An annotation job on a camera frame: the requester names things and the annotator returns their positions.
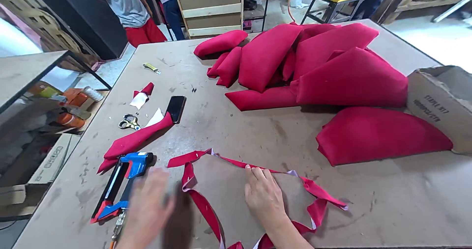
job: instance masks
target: gray t-shirt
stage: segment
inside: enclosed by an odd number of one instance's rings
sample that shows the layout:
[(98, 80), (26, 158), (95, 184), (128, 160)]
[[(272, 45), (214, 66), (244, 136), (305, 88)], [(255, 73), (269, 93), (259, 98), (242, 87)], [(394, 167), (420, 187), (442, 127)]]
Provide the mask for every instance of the gray t-shirt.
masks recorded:
[(149, 19), (143, 3), (140, 0), (106, 0), (111, 10), (118, 16), (123, 27), (139, 28)]

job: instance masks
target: hand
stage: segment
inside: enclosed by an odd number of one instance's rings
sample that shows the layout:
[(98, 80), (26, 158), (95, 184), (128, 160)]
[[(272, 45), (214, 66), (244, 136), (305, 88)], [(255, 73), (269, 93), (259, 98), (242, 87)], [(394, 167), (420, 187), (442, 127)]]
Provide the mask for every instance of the hand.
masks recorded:
[(134, 180), (130, 208), (117, 249), (144, 249), (161, 232), (175, 205), (171, 197), (163, 204), (169, 174), (151, 167), (145, 179)]
[(248, 183), (245, 186), (246, 203), (262, 226), (268, 230), (290, 223), (285, 213), (282, 191), (268, 169), (246, 165)]

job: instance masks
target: red pants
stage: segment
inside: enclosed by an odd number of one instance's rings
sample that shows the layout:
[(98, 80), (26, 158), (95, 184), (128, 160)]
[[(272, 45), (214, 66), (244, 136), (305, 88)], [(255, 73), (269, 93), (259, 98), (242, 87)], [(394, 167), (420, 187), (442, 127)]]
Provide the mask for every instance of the red pants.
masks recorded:
[(167, 41), (166, 36), (154, 24), (152, 19), (149, 19), (142, 27), (139, 28), (125, 28), (126, 37), (129, 43), (138, 47), (140, 44), (162, 43)]

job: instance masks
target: person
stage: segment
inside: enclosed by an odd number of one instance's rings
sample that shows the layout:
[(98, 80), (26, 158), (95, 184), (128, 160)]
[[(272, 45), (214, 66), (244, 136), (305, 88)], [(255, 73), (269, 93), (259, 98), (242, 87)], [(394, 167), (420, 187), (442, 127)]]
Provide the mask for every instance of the person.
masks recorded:
[(125, 28), (129, 43), (138, 47), (140, 44), (160, 43), (167, 41), (166, 36), (154, 24), (146, 9), (145, 0), (104, 0)]
[[(269, 170), (245, 168), (248, 182), (245, 200), (257, 216), (274, 246), (279, 249), (313, 249), (298, 233), (285, 213), (282, 191)], [(161, 232), (175, 206), (175, 198), (165, 196), (169, 174), (151, 167), (145, 180), (135, 181), (127, 212), (127, 223), (116, 249), (144, 249)]]
[(182, 13), (178, 6), (177, 0), (161, 0), (162, 7), (164, 9), (164, 16), (166, 17), (167, 23), (174, 32), (177, 40), (185, 40), (184, 33), (180, 28), (180, 22), (182, 21)]
[(381, 3), (382, 0), (364, 0), (357, 8), (353, 19), (370, 18), (381, 5)]

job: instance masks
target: person's left hand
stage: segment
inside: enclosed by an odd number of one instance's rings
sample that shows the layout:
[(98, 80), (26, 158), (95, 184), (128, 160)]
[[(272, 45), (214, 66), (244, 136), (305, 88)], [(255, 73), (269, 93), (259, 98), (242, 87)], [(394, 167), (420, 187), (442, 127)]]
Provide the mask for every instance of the person's left hand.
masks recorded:
[(163, 204), (168, 177), (162, 168), (151, 167), (145, 179), (135, 179), (117, 249), (144, 249), (161, 232), (175, 205), (174, 197)]

